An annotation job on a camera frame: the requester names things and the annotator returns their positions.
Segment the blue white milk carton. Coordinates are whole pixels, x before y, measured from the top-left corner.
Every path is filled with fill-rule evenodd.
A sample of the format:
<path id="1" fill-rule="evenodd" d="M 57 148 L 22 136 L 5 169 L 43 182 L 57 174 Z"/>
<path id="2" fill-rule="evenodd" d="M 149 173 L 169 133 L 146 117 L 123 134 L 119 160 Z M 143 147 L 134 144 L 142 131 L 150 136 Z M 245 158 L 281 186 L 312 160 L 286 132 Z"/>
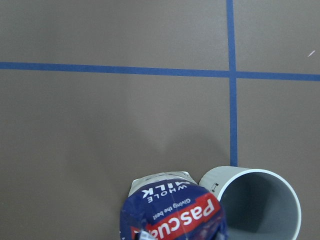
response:
<path id="1" fill-rule="evenodd" d="M 122 240 L 226 240 L 225 211 L 186 171 L 135 179 L 119 217 Z"/>

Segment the grey white ribbed mug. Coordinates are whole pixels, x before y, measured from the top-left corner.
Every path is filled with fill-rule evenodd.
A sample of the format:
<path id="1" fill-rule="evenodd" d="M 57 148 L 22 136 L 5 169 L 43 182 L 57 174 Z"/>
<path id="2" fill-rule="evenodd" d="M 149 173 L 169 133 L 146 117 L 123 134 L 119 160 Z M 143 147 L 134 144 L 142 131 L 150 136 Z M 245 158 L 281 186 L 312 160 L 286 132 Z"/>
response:
<path id="1" fill-rule="evenodd" d="M 302 210 L 292 186 L 265 169 L 219 166 L 199 181 L 219 200 L 230 240 L 295 240 Z"/>

